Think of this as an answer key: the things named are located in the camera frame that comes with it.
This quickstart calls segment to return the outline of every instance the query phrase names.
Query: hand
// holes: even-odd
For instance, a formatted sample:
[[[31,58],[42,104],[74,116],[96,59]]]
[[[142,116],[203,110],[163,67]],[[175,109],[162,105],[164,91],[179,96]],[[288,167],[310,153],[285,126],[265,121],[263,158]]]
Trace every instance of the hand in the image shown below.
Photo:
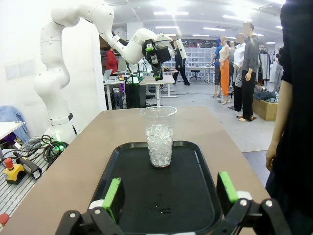
[[[278,141],[272,141],[269,145],[268,151],[266,152],[266,168],[272,171],[273,164],[272,161],[276,158]]]
[[[246,81],[248,82],[248,81],[250,81],[250,79],[251,79],[251,74],[250,74],[250,73],[247,73],[247,74],[246,74]]]

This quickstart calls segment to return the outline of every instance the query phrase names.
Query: person in red shirt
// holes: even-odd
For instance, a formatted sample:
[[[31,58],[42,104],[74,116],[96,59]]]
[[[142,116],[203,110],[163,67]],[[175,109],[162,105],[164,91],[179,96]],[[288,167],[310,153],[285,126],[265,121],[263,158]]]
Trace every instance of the person in red shirt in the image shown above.
[[[114,55],[114,48],[112,47],[110,48],[110,50],[107,52],[106,57],[107,57],[107,70],[112,69],[112,73],[117,72],[118,60]]]

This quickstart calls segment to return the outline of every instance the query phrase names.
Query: cup rim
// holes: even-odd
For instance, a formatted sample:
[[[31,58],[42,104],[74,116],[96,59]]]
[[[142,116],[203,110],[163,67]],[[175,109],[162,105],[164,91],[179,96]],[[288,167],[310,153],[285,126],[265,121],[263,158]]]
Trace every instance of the cup rim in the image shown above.
[[[155,108],[171,108],[173,109],[173,112],[171,112],[170,114],[167,114],[167,115],[161,115],[161,116],[151,116],[151,115],[147,115],[147,114],[144,114],[144,111],[148,110],[148,109],[155,109]],[[172,107],[172,106],[152,106],[152,107],[148,107],[148,108],[144,108],[142,110],[140,110],[139,114],[140,115],[143,115],[145,117],[149,117],[149,118],[164,118],[164,117],[168,117],[168,116],[171,116],[171,115],[174,115],[175,113],[177,112],[177,108],[175,107]]]

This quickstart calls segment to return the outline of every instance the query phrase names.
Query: red button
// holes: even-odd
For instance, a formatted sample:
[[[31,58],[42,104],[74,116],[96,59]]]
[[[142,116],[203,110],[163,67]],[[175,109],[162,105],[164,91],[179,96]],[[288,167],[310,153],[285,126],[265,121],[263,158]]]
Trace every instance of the red button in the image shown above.
[[[9,170],[12,169],[14,167],[12,159],[11,158],[7,158],[4,160],[4,163],[6,165],[6,168],[8,168]]]
[[[0,214],[0,224],[2,224],[2,226],[5,226],[6,222],[8,222],[9,220],[9,215],[8,214]]]

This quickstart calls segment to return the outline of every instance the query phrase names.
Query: clear plastic cup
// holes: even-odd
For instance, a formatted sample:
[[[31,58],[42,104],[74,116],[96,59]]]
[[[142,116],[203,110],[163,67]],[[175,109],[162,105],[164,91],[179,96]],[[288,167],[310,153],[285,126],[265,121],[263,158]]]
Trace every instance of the clear plastic cup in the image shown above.
[[[149,107],[140,111],[144,116],[151,164],[166,167],[171,163],[175,113],[170,106]]]

